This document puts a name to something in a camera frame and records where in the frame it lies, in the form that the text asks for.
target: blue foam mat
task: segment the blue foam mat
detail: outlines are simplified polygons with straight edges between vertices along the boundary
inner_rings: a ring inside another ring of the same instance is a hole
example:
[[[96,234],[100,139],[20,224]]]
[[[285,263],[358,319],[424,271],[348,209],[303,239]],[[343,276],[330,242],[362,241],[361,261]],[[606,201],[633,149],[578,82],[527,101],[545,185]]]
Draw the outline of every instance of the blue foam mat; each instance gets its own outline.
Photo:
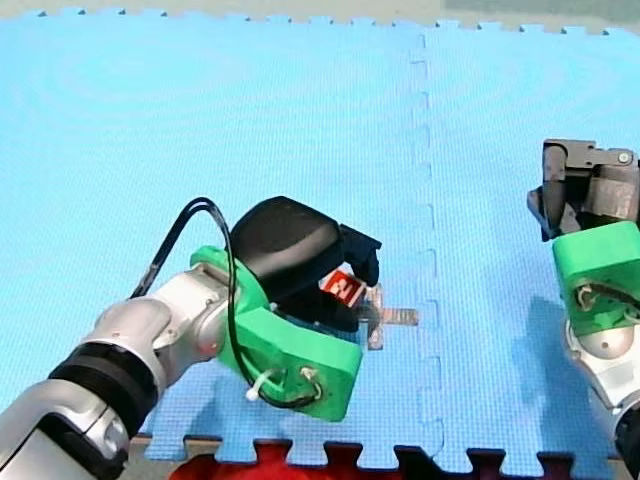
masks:
[[[12,45],[0,54],[0,202],[11,206],[0,223],[0,319],[12,339],[2,406],[129,293],[198,195],[233,223],[286,194],[380,238],[389,301],[417,305],[403,275],[421,271],[415,255],[430,232],[389,219],[417,225],[427,211],[417,208],[428,170],[412,114],[426,82],[419,31],[116,9],[5,21],[0,44]],[[158,280],[220,242],[198,218]],[[218,458],[237,462],[255,459],[255,438],[293,440],[298,464],[326,463],[325,441],[362,443],[364,467],[395,467],[398,444],[435,454],[439,402],[425,392],[437,375],[419,332],[389,328],[384,352],[367,353],[339,424],[250,403],[217,363],[195,367],[144,426],[147,455],[184,458],[186,435],[223,438]]]
[[[249,405],[238,378],[195,367],[147,421],[149,456],[182,458],[196,435],[251,461],[254,439],[284,438],[298,464],[336,441],[361,443],[365,468],[411,445],[449,471],[499,448],[507,474],[541,474],[546,451],[573,452],[576,477],[609,476],[524,199],[546,137],[640,150],[637,37],[245,18],[0,22],[0,406],[129,293],[191,197],[233,222],[285,193],[380,238],[385,300],[418,308],[420,327],[389,327],[366,352],[335,425]],[[203,241],[220,239],[198,219],[160,280]]]

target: black cable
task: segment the black cable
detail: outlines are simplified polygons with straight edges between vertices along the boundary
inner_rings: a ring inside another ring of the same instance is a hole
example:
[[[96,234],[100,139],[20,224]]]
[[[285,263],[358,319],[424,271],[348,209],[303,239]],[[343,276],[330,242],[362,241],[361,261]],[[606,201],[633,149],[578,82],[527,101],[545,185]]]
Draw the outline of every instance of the black cable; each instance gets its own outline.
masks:
[[[189,222],[191,217],[193,217],[193,215],[203,210],[209,213],[209,215],[211,215],[213,220],[216,222],[216,224],[220,228],[222,232],[222,236],[224,237],[225,248],[227,250],[227,268],[229,270],[229,291],[228,291],[228,297],[227,297],[228,298],[227,324],[229,327],[229,341],[231,342],[231,350],[233,352],[233,356],[236,360],[236,363],[240,368],[240,372],[242,373],[242,376],[245,378],[247,383],[251,387],[253,387],[255,379],[251,377],[251,373],[249,372],[249,369],[247,368],[247,365],[245,363],[245,359],[241,352],[241,347],[238,342],[238,335],[236,331],[235,295],[236,295],[236,288],[237,288],[237,280],[236,280],[237,265],[236,265],[236,258],[231,248],[231,234],[229,233],[229,226],[227,225],[227,222],[224,219],[222,212],[220,211],[218,206],[215,203],[213,203],[211,200],[205,197],[198,197],[190,201],[182,209],[182,211],[178,215],[178,218],[176,219],[171,229],[169,230],[169,233],[167,234],[162,244],[160,245],[158,252],[153,257],[153,260],[151,261],[151,264],[149,265],[147,272],[144,274],[144,276],[138,283],[138,286],[135,288],[135,290],[133,291],[133,293],[129,298],[132,299],[132,298],[140,297],[142,295],[147,294],[147,292],[149,291],[149,288],[151,288],[151,285],[153,285],[153,282],[158,276],[160,269],[162,268],[165,261],[169,257],[169,254],[171,253],[171,250],[176,244],[178,237],[184,230],[184,227],[187,225],[187,223]],[[285,408],[285,409],[302,408],[316,401],[318,395],[322,393],[320,386],[317,383],[312,382],[312,384],[314,386],[314,389],[317,390],[316,393],[304,395],[294,400],[291,400],[289,402],[281,402],[279,400],[272,399],[267,395],[265,395],[262,392],[262,389],[258,390],[258,394],[260,395],[260,398],[262,398],[265,402],[267,402],[268,404],[276,408]]]

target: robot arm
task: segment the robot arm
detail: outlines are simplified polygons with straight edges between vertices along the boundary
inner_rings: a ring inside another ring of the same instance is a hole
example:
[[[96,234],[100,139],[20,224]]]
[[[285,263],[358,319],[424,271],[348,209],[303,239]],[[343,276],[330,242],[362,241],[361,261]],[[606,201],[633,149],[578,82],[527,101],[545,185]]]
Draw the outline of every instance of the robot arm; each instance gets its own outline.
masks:
[[[191,269],[148,293],[191,216],[208,211],[226,249],[202,247]],[[346,414],[362,353],[339,338],[277,315],[344,261],[375,284],[380,243],[285,197],[262,202],[229,232],[217,207],[196,199],[182,211],[131,297],[95,328],[48,379],[0,415],[0,480],[115,479],[130,439],[188,368],[217,357],[258,396],[329,421]],[[307,306],[302,320],[326,321],[337,301]]]
[[[630,150],[547,140],[528,206],[553,240],[565,343],[596,419],[640,478],[640,168]]]

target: gray floor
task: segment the gray floor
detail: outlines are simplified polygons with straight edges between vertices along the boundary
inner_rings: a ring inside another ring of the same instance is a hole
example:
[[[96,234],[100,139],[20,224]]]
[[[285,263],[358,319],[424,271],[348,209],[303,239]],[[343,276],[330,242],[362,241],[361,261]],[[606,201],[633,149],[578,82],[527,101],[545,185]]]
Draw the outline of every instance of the gray floor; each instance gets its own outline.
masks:
[[[179,15],[185,10],[198,10],[214,15],[245,13],[254,19],[271,14],[289,15],[304,22],[309,16],[326,15],[336,22],[348,22],[354,17],[371,17],[388,24],[396,19],[433,25],[437,19],[460,20],[466,27],[479,21],[499,21],[508,29],[522,23],[545,25],[548,31],[558,32],[565,25],[581,25],[592,33],[600,33],[611,26],[625,27],[640,33],[640,0],[0,0],[0,17],[11,17],[29,10],[46,10],[53,14],[59,8],[79,6],[88,12],[102,7],[122,7],[134,13],[143,8],[160,8]],[[167,478],[178,464],[148,462],[143,459],[145,440],[132,448],[131,464],[123,480],[151,480]],[[210,453],[215,444],[188,441],[190,456]],[[617,478],[629,478],[620,469]]]

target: green plastic part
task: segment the green plastic part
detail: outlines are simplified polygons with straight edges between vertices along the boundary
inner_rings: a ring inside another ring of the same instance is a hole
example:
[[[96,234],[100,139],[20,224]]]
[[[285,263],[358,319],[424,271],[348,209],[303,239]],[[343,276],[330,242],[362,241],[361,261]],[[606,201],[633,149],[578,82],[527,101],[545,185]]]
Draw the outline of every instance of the green plastic part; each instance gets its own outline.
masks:
[[[202,262],[225,272],[228,270],[226,252],[215,247],[202,247],[192,255],[192,266]],[[288,402],[302,395],[317,393],[301,373],[308,369],[313,372],[313,381],[321,387],[321,395],[299,411],[327,421],[342,420],[360,369],[361,348],[342,339],[298,327],[276,315],[253,274],[241,263],[236,262],[236,265],[236,332],[251,376],[255,379],[273,369],[274,373],[264,382],[262,392],[277,401]],[[228,338],[218,359],[240,373]]]
[[[600,283],[640,297],[640,231],[624,221],[558,237],[553,255],[562,297],[576,336],[631,325],[626,305],[598,295],[583,311],[575,291],[588,283]]]

